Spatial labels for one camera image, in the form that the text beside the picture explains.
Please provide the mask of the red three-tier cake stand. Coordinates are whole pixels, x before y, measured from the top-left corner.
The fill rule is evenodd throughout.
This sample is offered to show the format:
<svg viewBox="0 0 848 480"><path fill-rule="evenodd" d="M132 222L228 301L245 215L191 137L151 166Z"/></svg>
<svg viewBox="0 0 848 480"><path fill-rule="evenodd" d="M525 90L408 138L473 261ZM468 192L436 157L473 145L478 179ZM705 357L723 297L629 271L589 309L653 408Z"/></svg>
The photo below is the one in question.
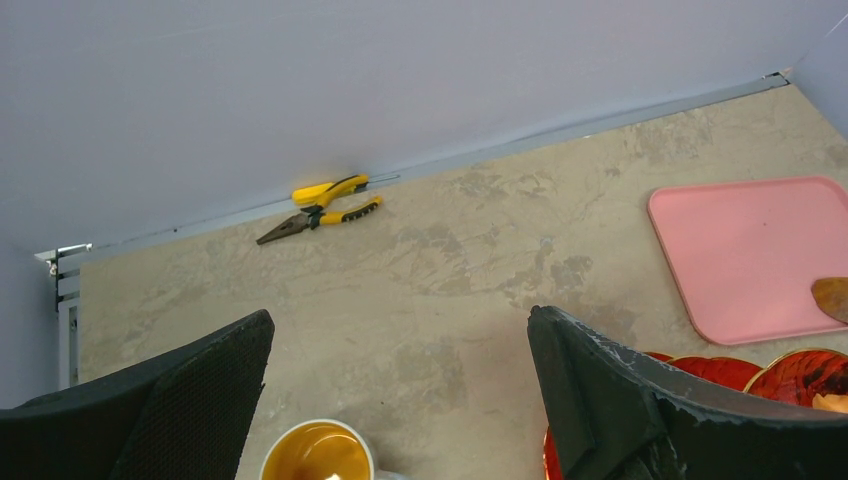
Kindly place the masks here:
<svg viewBox="0 0 848 480"><path fill-rule="evenodd" d="M790 352L765 367L725 356L644 354L711 383L793 406L814 409L812 399L817 393L847 395L847 358L831 350ZM545 475L549 479L566 479L560 474L550 435L548 427L542 454Z"/></svg>

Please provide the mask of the orange duck pastry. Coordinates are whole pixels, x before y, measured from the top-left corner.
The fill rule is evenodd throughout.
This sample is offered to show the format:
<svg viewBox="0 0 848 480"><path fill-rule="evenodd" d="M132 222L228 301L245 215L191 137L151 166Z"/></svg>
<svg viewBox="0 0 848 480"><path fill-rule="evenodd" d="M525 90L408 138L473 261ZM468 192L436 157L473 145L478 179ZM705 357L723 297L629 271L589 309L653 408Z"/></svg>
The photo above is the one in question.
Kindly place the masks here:
<svg viewBox="0 0 848 480"><path fill-rule="evenodd" d="M848 413L848 396L839 394L822 395L817 393L812 399L812 407L817 410Z"/></svg>

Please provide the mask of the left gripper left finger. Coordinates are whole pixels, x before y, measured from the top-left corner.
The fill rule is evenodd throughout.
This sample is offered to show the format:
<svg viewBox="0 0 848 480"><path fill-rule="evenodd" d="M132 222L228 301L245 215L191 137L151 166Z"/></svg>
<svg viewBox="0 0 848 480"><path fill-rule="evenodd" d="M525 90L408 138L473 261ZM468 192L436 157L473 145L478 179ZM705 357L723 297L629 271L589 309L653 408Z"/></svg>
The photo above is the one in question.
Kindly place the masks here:
<svg viewBox="0 0 848 480"><path fill-rule="evenodd" d="M1 412L4 479L233 479L275 332L258 310Z"/></svg>

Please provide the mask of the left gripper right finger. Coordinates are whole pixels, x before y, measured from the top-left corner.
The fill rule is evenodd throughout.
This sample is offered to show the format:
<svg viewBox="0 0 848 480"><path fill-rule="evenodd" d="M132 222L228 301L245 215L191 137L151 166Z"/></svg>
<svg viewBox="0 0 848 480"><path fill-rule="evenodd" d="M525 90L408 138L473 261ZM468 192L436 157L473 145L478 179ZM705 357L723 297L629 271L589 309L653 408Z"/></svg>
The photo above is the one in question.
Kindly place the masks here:
<svg viewBox="0 0 848 480"><path fill-rule="evenodd" d="M843 479L847 418L742 393L555 307L527 336L566 479Z"/></svg>

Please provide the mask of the pink serving tray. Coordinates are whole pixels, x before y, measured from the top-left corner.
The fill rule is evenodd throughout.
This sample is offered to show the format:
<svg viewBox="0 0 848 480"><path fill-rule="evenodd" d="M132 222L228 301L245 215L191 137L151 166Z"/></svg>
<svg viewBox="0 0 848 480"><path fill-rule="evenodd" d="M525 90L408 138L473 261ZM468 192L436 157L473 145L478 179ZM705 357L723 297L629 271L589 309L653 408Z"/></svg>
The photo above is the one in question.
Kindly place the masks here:
<svg viewBox="0 0 848 480"><path fill-rule="evenodd" d="M847 273L847 192L822 176L667 187L648 213L693 328L740 345L846 330L815 280Z"/></svg>

